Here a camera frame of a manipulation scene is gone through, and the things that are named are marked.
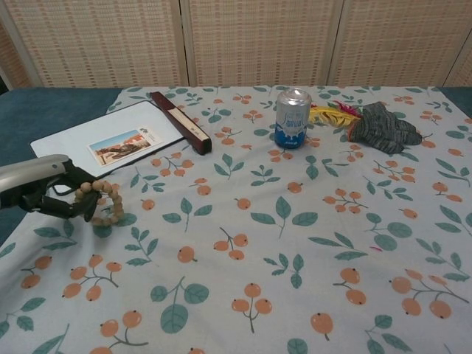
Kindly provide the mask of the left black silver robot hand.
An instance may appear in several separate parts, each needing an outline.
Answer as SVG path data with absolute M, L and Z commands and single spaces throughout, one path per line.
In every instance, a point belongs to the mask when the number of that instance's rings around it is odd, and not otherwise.
M 30 159 L 1 167 L 1 208 L 20 207 L 26 212 L 39 212 L 62 219 L 83 216 L 89 222 L 101 196 L 98 191 L 86 193 L 82 201 L 69 204 L 49 197 L 46 191 L 66 185 L 76 190 L 95 177 L 74 166 L 72 160 L 61 154 Z

